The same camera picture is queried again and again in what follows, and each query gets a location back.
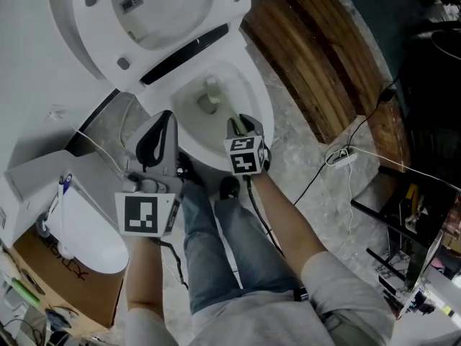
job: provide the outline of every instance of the gray shirt sleeve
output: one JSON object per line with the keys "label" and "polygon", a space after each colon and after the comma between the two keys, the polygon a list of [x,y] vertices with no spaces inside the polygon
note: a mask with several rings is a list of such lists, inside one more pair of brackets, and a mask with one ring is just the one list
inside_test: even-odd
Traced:
{"label": "gray shirt sleeve", "polygon": [[310,258],[301,278],[336,345],[389,343],[395,317],[384,298],[332,253],[321,252]]}
{"label": "gray shirt sleeve", "polygon": [[126,346],[178,346],[163,319],[152,311],[131,309],[126,319]]}

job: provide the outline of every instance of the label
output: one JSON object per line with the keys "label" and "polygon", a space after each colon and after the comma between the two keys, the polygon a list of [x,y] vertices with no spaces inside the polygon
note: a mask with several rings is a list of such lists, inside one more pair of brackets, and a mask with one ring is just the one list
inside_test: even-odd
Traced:
{"label": "label", "polygon": [[123,14],[131,12],[133,9],[143,4],[143,0],[123,0],[120,3],[120,8],[122,9]]}

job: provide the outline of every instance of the toilet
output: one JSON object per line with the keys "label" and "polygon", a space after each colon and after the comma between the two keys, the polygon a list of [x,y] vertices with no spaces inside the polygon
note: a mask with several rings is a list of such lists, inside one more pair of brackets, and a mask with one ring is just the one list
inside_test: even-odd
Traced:
{"label": "toilet", "polygon": [[233,110],[259,120],[268,147],[274,115],[266,87],[239,32],[251,0],[50,0],[62,38],[96,78],[136,95],[150,115],[171,110],[179,146],[202,163],[229,166],[225,106],[197,100],[217,79]]}

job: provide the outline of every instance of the jeans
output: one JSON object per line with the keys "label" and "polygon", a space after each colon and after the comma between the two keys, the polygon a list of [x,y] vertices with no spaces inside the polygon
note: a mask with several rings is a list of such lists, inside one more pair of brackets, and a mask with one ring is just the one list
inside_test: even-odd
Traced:
{"label": "jeans", "polygon": [[243,288],[229,264],[204,189],[186,183],[182,206],[192,314],[246,293],[261,290],[282,293],[300,287],[284,257],[266,238],[259,221],[238,199],[217,201],[215,214],[236,258]]}

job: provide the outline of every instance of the cardboard box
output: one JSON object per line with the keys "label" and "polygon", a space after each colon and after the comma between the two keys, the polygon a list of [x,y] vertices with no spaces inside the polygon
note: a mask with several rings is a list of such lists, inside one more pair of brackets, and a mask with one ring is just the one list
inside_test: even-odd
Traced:
{"label": "cardboard box", "polygon": [[21,271],[21,284],[39,298],[39,311],[62,306],[79,315],[70,321],[67,332],[84,336],[107,331],[113,325],[124,270],[107,275],[77,259],[64,259],[57,241],[52,236],[38,236],[35,227],[23,234],[9,253]]}

